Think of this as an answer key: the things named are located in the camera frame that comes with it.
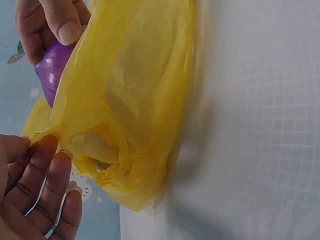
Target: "blue surface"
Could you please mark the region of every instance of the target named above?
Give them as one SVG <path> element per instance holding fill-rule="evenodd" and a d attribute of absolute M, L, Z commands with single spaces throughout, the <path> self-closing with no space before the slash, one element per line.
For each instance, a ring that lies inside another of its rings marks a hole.
<path fill-rule="evenodd" d="M 0 2 L 0 133 L 19 135 L 42 89 L 25 56 L 7 64 L 18 54 L 19 36 L 14 25 L 14 11 L 15 1 Z M 86 186 L 92 189 L 83 202 L 83 217 L 76 239 L 119 240 L 119 205 L 92 180 L 80 176 L 73 178 L 83 192 Z"/>

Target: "hand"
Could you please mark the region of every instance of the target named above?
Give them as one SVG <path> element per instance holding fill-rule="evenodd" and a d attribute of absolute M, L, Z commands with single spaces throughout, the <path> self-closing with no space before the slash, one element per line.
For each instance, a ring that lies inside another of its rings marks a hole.
<path fill-rule="evenodd" d="M 45 240 L 69 183 L 71 158 L 64 152 L 55 154 L 58 141 L 54 136 L 44 137 L 31 148 L 29 144 L 26 138 L 0 135 L 1 240 Z M 74 240 L 81 216 L 81 194 L 72 190 L 49 239 Z"/>
<path fill-rule="evenodd" d="M 54 39 L 77 42 L 90 16 L 83 0 L 16 0 L 15 24 L 29 61 L 38 64 Z"/>

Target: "purple object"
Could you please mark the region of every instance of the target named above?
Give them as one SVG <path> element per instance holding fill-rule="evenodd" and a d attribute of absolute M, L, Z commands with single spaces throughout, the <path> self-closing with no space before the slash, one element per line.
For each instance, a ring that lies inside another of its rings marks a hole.
<path fill-rule="evenodd" d="M 82 32 L 86 28 L 87 25 L 82 26 Z M 47 49 L 41 62 L 34 67 L 40 79 L 44 97 L 51 108 L 54 106 L 61 75 L 75 47 L 76 44 L 64 46 L 55 40 Z"/>

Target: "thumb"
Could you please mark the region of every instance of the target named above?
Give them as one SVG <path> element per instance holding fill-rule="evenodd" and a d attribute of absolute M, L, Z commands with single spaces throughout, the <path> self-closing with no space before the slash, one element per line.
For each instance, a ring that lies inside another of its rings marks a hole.
<path fill-rule="evenodd" d="M 77 42 L 82 34 L 78 12 L 72 0 L 39 0 L 50 30 L 65 45 Z"/>

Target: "yellow plastic bag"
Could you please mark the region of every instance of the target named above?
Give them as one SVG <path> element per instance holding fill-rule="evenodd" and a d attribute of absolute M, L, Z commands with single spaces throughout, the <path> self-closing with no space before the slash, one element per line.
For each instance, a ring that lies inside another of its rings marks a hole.
<path fill-rule="evenodd" d="M 92 17 L 51 109 L 43 96 L 23 136 L 71 150 L 80 174 L 138 211 L 168 171 L 190 86 L 192 0 L 93 0 Z"/>

